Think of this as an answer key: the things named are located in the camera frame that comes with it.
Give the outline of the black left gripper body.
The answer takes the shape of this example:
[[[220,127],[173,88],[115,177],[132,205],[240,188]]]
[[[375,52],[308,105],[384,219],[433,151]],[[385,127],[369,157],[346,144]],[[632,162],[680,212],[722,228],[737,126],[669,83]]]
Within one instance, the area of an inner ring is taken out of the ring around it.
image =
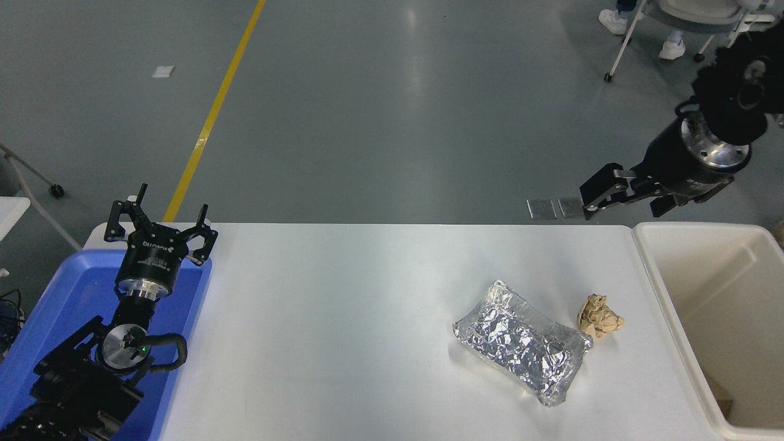
[[[146,280],[161,290],[173,290],[187,246],[179,230],[154,224],[152,232],[137,229],[127,240],[128,249],[116,277],[116,287],[131,290],[132,283]]]

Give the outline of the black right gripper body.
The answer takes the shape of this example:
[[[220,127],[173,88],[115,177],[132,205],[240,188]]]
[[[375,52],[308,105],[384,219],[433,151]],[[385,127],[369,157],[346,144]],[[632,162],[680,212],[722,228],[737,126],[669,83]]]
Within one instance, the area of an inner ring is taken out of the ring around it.
[[[700,198],[736,173],[736,145],[718,139],[703,118],[678,118],[650,143],[636,166],[667,192]]]

